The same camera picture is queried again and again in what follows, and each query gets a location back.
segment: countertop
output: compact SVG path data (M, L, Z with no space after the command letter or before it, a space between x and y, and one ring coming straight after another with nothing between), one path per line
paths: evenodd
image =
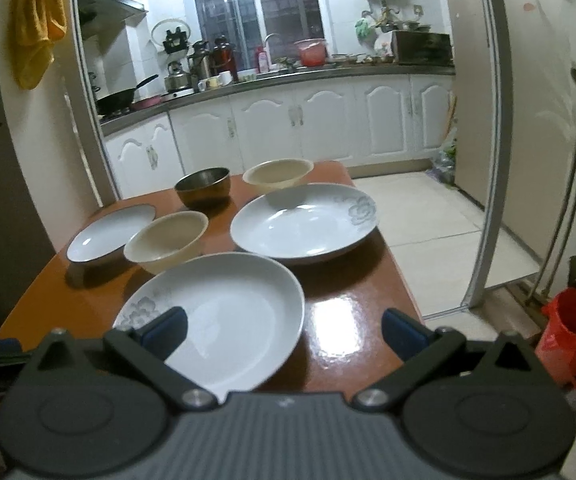
M351 66L343 68L327 68L323 70L309 70L293 74L282 74L263 79L257 79L246 83L231 84L215 90L195 93L185 97L179 97L159 105L132 112L128 115L117 117L102 124L104 137L108 137L119 130L129 128L133 124L145 121L155 115L187 106L195 103L201 103L210 99L225 97L239 92L258 90L272 86L279 86L291 83L300 83L306 81L316 81L320 79L332 79L335 77L352 77L362 75L454 75L453 66L433 66L433 65L376 65L376 66Z

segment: plastic bag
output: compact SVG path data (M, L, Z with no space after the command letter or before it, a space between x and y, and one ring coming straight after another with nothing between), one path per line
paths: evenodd
M552 378L576 388L576 288L566 288L543 307L548 326L536 346L539 357Z
M446 184L454 184L454 172L456 168L456 128L450 133L439 148L439 153L432 160L434 174L440 181Z

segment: wooden table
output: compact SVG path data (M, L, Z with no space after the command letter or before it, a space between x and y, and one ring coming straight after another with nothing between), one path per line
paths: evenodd
M317 163L309 181L352 184L338 162ZM232 178L230 194L227 206L209 213L206 253L234 249L230 222L254 193L237 175ZM120 200L91 221L139 203L155 206L158 217L184 209L175 191L165 190ZM381 338L381 314L396 307L416 319L418 316L378 230L343 256L292 270L306 295L303 336L264 390L334 390L350 397L401 365ZM75 337L99 337L112 326L124 302L150 278L126 262L82 270L68 262L63 250L19 300L2 325L0 338L16 337L24 349L32 349L57 326Z

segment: white plate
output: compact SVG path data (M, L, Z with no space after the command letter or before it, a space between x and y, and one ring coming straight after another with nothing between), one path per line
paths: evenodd
M342 184L306 184L244 206L230 236L242 249L285 263L325 260L352 249L377 226L364 192Z
M73 263L99 265L122 255L123 246L155 218L156 210L139 204L102 216L71 241L66 257Z
M126 302L114 326L142 327L181 306L188 336L165 363L220 402L274 374L303 327L301 285L283 265L246 253L207 254L168 269Z

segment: cup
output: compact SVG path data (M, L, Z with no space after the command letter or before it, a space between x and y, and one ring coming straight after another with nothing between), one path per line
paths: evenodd
M228 70L226 70L226 72L219 73L217 78L219 78L219 84L221 86L226 86L232 83L232 73Z
M219 88L221 83L219 82L218 76L209 77L207 79L202 79L197 83L197 88L199 92L205 92L206 90L214 90L215 88Z

